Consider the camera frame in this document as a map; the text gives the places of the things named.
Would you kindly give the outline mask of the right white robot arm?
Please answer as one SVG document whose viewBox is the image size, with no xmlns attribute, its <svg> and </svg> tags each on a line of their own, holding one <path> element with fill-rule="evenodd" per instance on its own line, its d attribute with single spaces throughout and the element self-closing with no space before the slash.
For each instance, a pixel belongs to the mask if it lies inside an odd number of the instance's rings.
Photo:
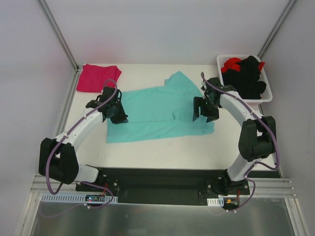
<svg viewBox="0 0 315 236">
<path fill-rule="evenodd" d="M 240 97 L 233 86 L 223 86 L 219 78 L 203 80 L 203 97 L 193 99 L 193 120 L 200 116 L 207 122 L 219 119 L 219 109 L 226 109 L 241 126 L 238 141 L 239 154 L 233 164 L 227 168 L 222 177 L 212 185 L 212 191 L 227 196 L 245 185 L 246 177 L 262 160 L 271 154 L 276 155 L 274 167 L 280 165 L 279 149 L 276 140 L 276 121 L 272 116 L 263 116 L 254 112 Z"/>
</svg>

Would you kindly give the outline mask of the teal t shirt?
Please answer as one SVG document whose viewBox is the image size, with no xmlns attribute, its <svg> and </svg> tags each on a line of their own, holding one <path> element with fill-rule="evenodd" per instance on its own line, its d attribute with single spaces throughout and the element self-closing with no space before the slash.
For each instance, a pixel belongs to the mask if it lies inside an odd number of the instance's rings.
<svg viewBox="0 0 315 236">
<path fill-rule="evenodd" d="M 122 93 L 128 122 L 107 123 L 108 143 L 127 143 L 214 132 L 215 124 L 205 117 L 193 121 L 193 99 L 199 88 L 181 71 L 166 79 L 163 86 Z"/>
</svg>

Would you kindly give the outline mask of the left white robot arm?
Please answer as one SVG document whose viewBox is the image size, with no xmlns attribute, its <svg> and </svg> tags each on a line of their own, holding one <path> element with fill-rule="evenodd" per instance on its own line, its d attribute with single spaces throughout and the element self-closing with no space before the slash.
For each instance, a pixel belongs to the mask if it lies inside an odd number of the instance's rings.
<svg viewBox="0 0 315 236">
<path fill-rule="evenodd" d="M 85 105 L 82 115 L 67 131 L 41 142 L 39 174 L 63 184 L 85 181 L 93 191 L 101 190 L 104 179 L 100 177 L 100 170 L 79 164 L 76 152 L 90 133 L 107 119 L 112 124 L 128 122 L 122 92 L 117 88 L 104 87 L 102 94 Z"/>
</svg>

